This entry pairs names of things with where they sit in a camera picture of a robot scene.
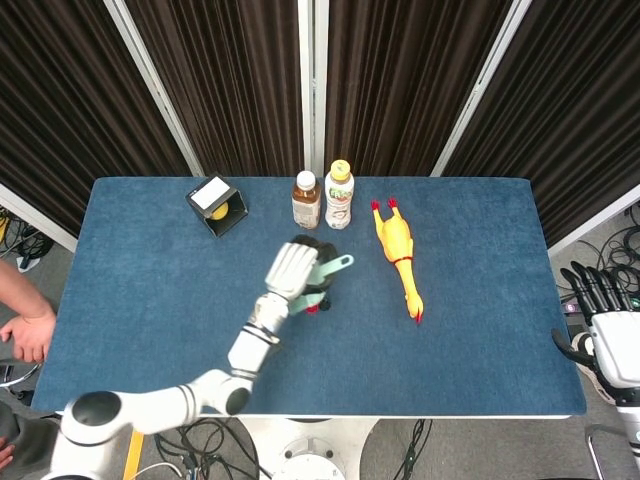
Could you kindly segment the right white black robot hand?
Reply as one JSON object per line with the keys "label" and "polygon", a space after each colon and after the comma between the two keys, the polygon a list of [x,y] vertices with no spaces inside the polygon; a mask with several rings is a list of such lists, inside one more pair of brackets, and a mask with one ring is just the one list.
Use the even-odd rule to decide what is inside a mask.
{"label": "right white black robot hand", "polygon": [[554,329],[551,336],[558,350],[567,359],[594,372],[606,386],[615,390],[637,388],[639,312],[626,290],[612,274],[575,261],[560,273],[573,289],[593,351],[579,351]]}

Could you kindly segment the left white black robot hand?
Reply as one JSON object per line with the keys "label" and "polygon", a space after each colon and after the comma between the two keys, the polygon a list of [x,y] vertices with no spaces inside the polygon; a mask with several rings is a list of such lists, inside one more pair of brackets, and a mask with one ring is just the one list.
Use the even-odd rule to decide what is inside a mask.
{"label": "left white black robot hand", "polygon": [[266,277],[267,292],[292,302],[310,294],[325,294],[331,286],[332,274],[313,280],[314,272],[336,259],[336,247],[308,235],[297,235],[278,251]]}

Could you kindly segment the bare bystander hand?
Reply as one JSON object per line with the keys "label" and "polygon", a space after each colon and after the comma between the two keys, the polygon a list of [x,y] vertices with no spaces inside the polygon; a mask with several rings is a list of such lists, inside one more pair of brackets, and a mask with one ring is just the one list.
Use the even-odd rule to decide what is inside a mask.
{"label": "bare bystander hand", "polygon": [[26,363],[46,360],[56,325],[52,312],[38,317],[18,315],[1,328],[1,340],[13,340],[13,356]]}

